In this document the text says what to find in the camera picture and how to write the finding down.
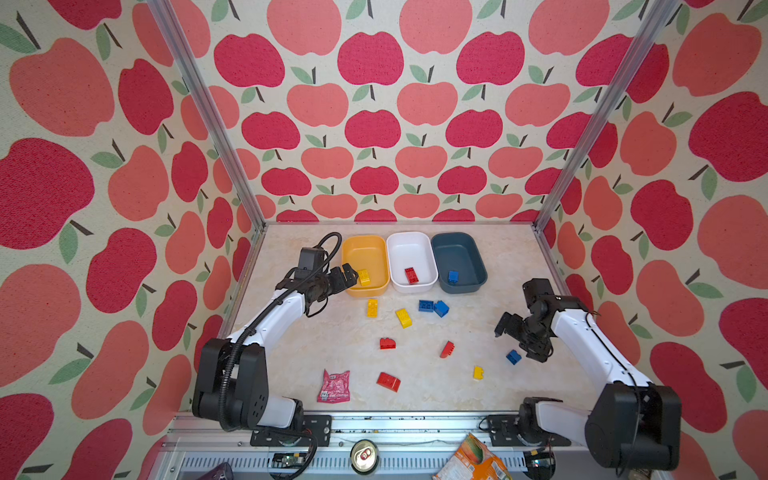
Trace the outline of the yellow plastic container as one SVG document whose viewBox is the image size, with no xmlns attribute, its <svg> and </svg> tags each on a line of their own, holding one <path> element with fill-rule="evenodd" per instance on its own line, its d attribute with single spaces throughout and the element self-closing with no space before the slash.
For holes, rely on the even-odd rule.
<svg viewBox="0 0 768 480">
<path fill-rule="evenodd" d="M 357 283 L 347 293 L 355 298 L 383 295 L 390 283 L 385 240 L 376 235 L 352 236 L 343 241 L 341 249 L 341 263 L 349 263 L 357 273 L 365 270 L 370 278 L 366 286 Z"/>
</svg>

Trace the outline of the white plastic container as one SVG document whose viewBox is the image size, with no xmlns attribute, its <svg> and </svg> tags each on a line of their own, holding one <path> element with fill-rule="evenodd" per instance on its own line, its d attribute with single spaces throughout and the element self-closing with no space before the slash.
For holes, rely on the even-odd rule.
<svg viewBox="0 0 768 480">
<path fill-rule="evenodd" d="M 386 239 L 388 267 L 393 288 L 402 294 L 422 294 L 438 281 L 430 237 L 422 232 L 398 232 Z M 410 285 L 404 270 L 415 269 L 419 283 Z"/>
</svg>

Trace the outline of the dark teal plastic container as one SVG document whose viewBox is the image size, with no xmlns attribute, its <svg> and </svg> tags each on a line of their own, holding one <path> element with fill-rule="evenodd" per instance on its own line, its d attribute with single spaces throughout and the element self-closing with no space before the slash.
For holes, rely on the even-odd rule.
<svg viewBox="0 0 768 480">
<path fill-rule="evenodd" d="M 488 280 L 488 273 L 474 238 L 464 232 L 439 233 L 431 239 L 438 269 L 438 281 L 447 294 L 477 292 Z M 451 270 L 459 273 L 456 284 L 448 281 Z"/>
</svg>

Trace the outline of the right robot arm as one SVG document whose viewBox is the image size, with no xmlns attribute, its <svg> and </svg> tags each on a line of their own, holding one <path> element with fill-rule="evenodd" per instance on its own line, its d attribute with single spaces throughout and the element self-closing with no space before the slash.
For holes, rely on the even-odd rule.
<svg viewBox="0 0 768 480">
<path fill-rule="evenodd" d="M 544 397 L 520 406 L 518 436 L 528 445 L 560 436 L 588 448 L 605 468 L 672 471 L 679 465 L 682 402 L 670 387 L 654 384 L 599 329 L 576 297 L 535 294 L 529 316 L 504 313 L 494 334 L 517 340 L 527 358 L 544 363 L 560 339 L 595 387 L 591 410 Z"/>
</svg>

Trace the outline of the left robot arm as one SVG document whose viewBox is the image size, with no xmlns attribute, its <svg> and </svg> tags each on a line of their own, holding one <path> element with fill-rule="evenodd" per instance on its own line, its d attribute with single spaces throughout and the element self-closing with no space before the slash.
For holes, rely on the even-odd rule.
<svg viewBox="0 0 768 480">
<path fill-rule="evenodd" d="M 270 392 L 267 354 L 293 323 L 313 315 L 313 304 L 325 306 L 331 296 L 357 284 L 359 275 L 349 264 L 331 265 L 342 243 L 339 232 L 330 232 L 302 248 L 298 265 L 276 284 L 268 304 L 245 327 L 206 342 L 192 398 L 195 417 L 215 421 L 226 432 L 305 434 L 302 402 Z"/>
</svg>

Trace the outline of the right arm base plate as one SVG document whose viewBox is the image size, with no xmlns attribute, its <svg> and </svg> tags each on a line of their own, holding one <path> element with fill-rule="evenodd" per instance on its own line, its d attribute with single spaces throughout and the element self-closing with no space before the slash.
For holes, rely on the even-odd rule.
<svg viewBox="0 0 768 480">
<path fill-rule="evenodd" d="M 494 447 L 556 447 L 571 446 L 565 437 L 546 432 L 529 420 L 521 420 L 518 415 L 488 415 L 478 424 L 478 428 L 489 435 Z"/>
</svg>

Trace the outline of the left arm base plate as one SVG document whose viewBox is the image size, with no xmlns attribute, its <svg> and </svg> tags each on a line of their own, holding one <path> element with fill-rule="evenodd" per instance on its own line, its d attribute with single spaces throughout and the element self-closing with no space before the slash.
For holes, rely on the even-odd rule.
<svg viewBox="0 0 768 480">
<path fill-rule="evenodd" d="M 287 429 L 257 427 L 251 434 L 253 447 L 328 447 L 332 430 L 332 415 L 305 415 L 301 426 L 292 425 Z"/>
</svg>

